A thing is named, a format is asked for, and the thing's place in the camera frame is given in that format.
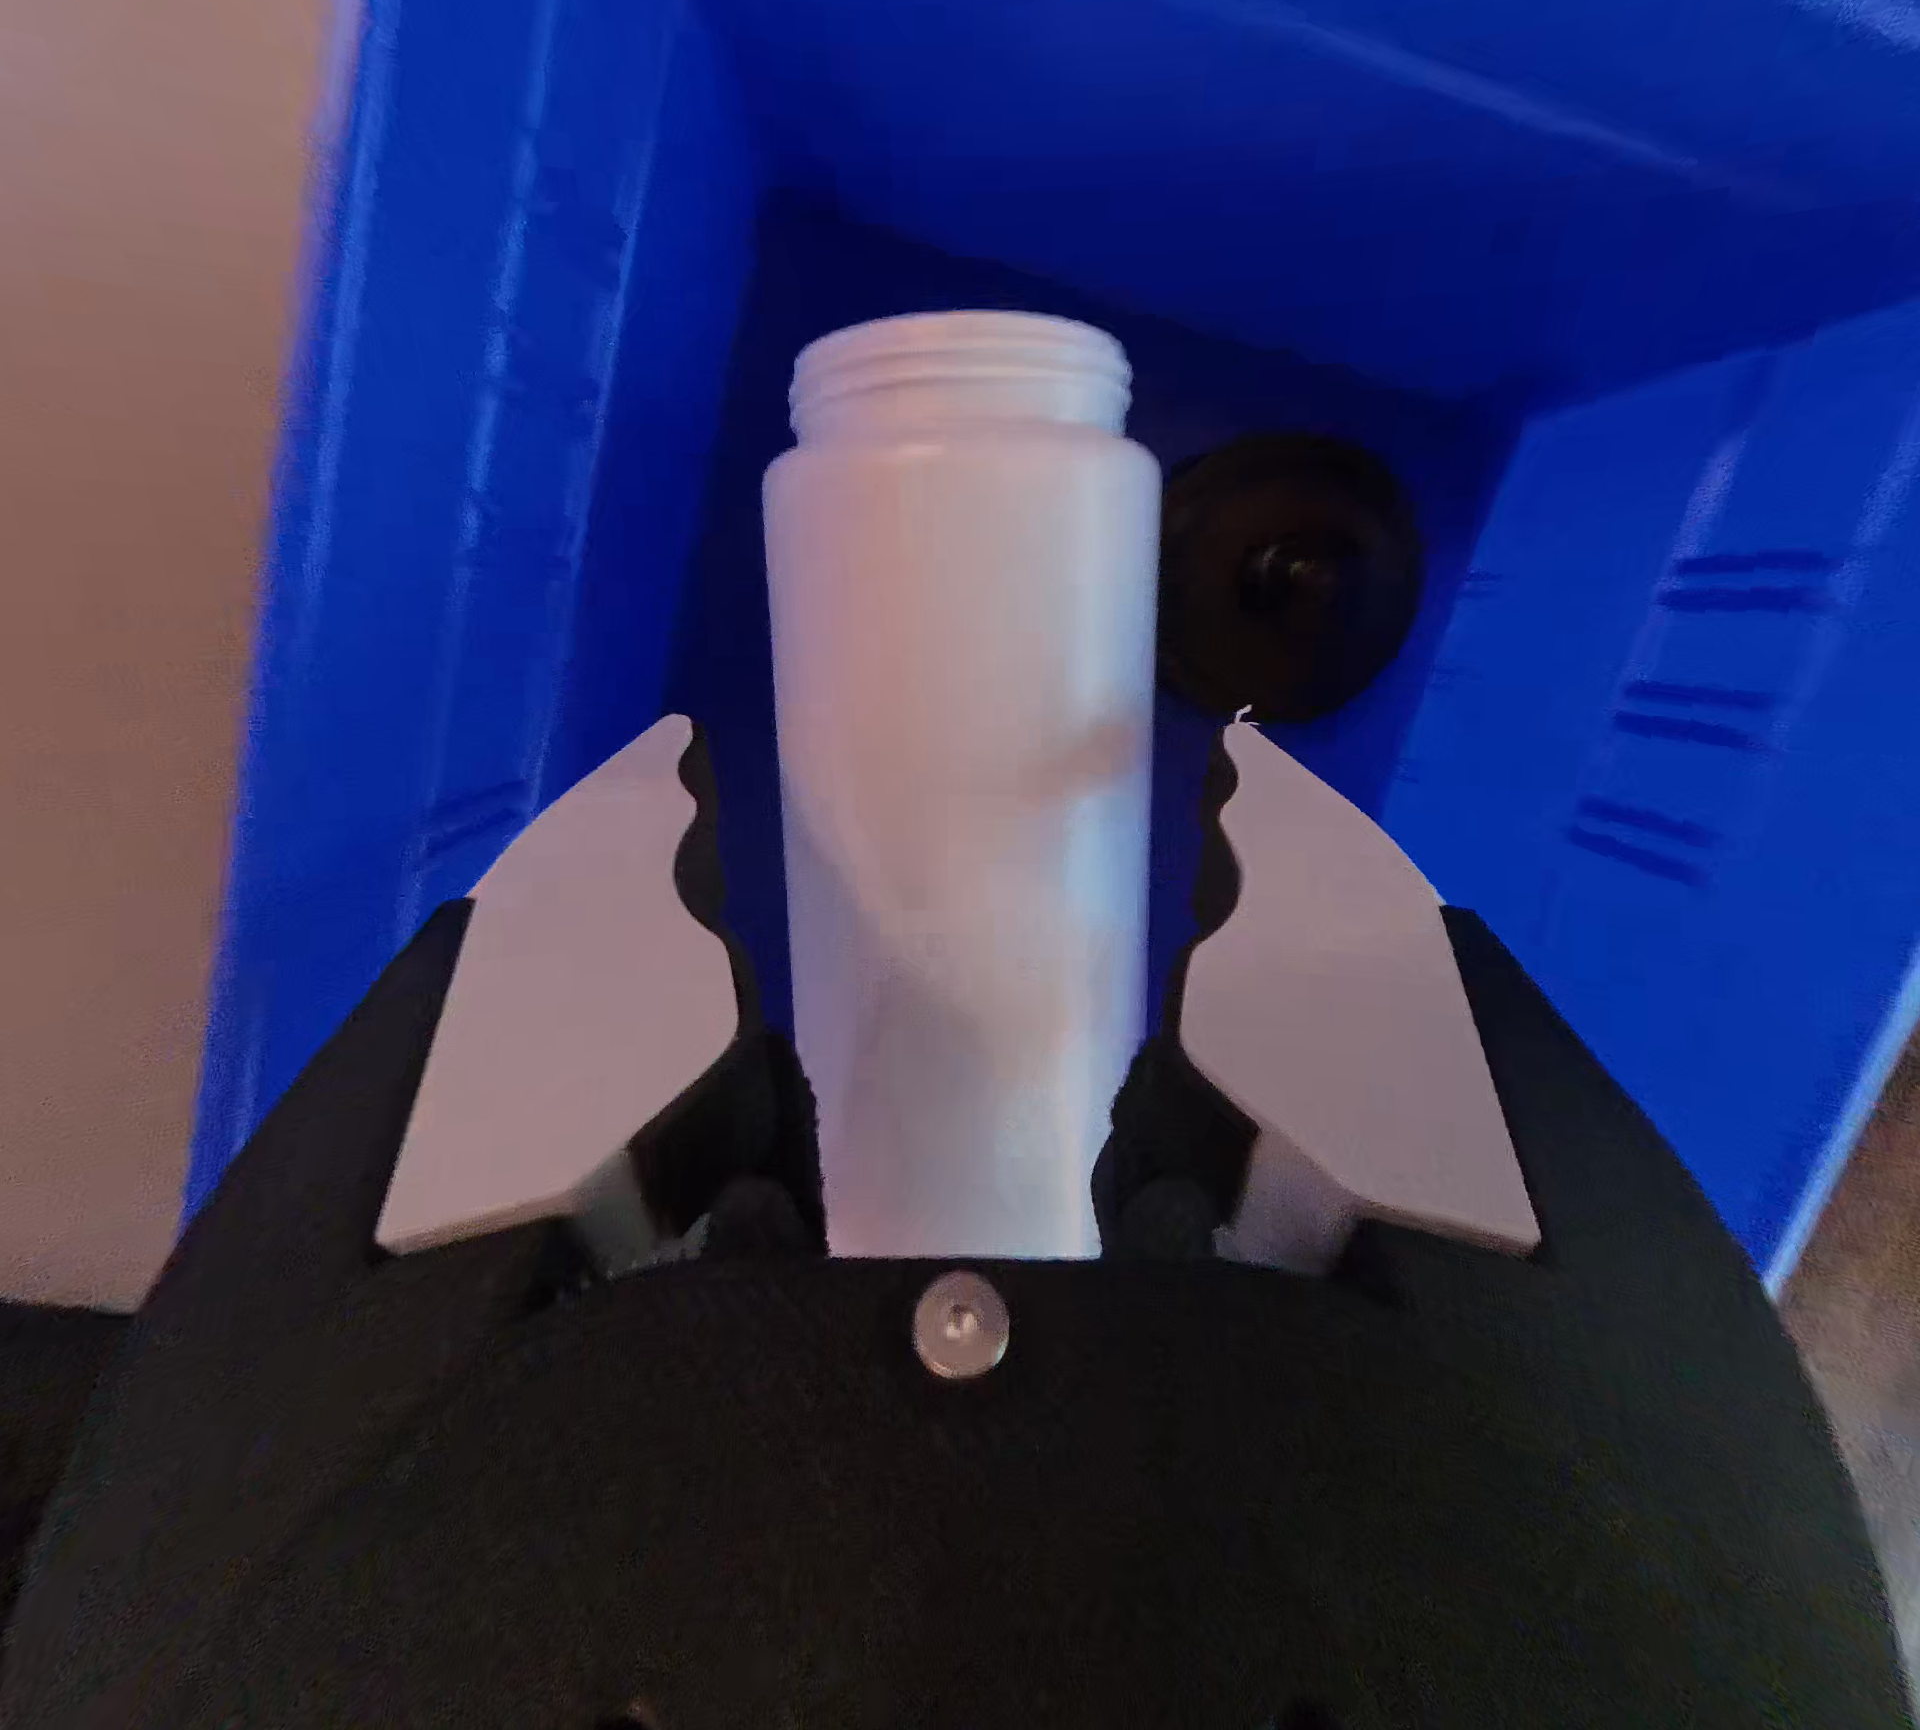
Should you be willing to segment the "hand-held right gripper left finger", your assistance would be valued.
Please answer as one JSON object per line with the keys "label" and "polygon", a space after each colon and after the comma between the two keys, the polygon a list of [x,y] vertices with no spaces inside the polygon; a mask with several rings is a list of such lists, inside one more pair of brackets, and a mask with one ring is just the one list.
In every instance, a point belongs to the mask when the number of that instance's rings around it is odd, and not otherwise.
{"label": "hand-held right gripper left finger", "polygon": [[678,878],[701,819],[697,741],[688,715],[661,715],[469,889],[379,1250],[562,1221],[600,1274],[632,1274],[691,1230],[645,1192],[633,1142],[746,1021],[723,932]]}

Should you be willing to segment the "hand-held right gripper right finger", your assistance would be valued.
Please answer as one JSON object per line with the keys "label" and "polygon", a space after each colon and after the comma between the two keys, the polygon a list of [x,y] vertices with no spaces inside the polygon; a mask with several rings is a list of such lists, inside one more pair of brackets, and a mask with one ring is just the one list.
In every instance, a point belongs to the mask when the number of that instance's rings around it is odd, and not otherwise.
{"label": "hand-held right gripper right finger", "polygon": [[1236,887],[1178,987],[1182,1056],[1254,1131],[1216,1251],[1319,1278],[1379,1221],[1529,1256],[1541,1228],[1437,889],[1250,720],[1217,741]]}

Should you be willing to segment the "black bottle lid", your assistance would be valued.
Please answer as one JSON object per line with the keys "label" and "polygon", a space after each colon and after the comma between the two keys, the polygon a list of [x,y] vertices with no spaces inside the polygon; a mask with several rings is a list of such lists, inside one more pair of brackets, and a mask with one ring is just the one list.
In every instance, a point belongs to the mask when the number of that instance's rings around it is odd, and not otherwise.
{"label": "black bottle lid", "polygon": [[1400,658],[1425,582],[1382,457],[1315,431],[1230,437],[1164,477],[1158,687],[1211,718],[1315,723]]}

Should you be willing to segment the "white plastic bottle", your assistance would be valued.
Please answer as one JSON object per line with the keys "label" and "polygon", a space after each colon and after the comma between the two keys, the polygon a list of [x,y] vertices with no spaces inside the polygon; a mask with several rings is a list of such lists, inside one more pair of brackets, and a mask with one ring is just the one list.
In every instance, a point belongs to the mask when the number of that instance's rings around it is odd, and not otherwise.
{"label": "white plastic bottle", "polygon": [[1162,471],[1084,322],[808,344],[765,470],[789,1016],[840,1258],[1080,1260],[1141,1039]]}

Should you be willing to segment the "blue plastic bin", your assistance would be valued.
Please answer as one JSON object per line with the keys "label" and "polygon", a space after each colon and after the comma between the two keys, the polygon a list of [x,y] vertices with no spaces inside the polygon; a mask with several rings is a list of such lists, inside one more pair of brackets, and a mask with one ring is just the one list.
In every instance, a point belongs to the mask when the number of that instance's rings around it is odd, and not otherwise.
{"label": "blue plastic bin", "polygon": [[661,709],[785,1004],[789,368],[1000,305],[1168,468],[1393,471],[1405,645],[1278,740],[1785,1284],[1916,1019],[1916,0],[336,5],[185,1216]]}

